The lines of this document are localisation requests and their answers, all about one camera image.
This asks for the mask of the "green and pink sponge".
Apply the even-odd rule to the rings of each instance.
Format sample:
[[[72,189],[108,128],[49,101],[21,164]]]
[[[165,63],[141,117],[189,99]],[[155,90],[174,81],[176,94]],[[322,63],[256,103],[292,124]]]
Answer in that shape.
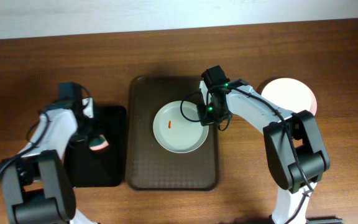
[[[92,151],[102,151],[109,147],[109,143],[103,135],[100,135],[97,138],[92,139],[89,142],[89,148]]]

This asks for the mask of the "pale green plate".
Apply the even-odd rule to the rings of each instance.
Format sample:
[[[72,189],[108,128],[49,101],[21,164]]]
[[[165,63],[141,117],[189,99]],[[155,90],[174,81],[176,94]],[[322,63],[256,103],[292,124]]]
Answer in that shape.
[[[189,101],[172,101],[161,107],[152,128],[157,142],[178,154],[201,147],[209,134],[209,128],[198,121],[196,105]]]

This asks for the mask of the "pinkish white plate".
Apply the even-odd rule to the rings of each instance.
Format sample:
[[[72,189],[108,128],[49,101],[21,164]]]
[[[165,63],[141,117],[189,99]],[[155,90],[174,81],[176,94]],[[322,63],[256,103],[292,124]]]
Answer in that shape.
[[[260,92],[262,97],[281,108],[296,113],[307,110],[316,115],[316,97],[312,90],[299,80],[277,78],[268,82]]]

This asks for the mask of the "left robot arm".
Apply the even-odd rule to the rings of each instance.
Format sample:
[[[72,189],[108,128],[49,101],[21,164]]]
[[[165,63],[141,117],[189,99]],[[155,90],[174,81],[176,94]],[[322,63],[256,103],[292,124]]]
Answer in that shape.
[[[90,223],[76,207],[73,187],[62,159],[70,142],[93,152],[109,146],[95,130],[94,102],[85,87],[66,82],[58,100],[40,111],[27,133],[27,145],[0,163],[0,183],[9,223]]]

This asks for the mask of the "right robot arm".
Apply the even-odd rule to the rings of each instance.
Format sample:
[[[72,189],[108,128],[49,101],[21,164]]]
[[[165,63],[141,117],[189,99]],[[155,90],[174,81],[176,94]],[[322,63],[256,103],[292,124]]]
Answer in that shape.
[[[228,79],[217,65],[201,75],[197,106],[202,126],[219,126],[238,115],[264,137],[269,172],[278,185],[271,223],[309,223],[306,210],[316,184],[331,165],[314,115],[283,109],[245,80]]]

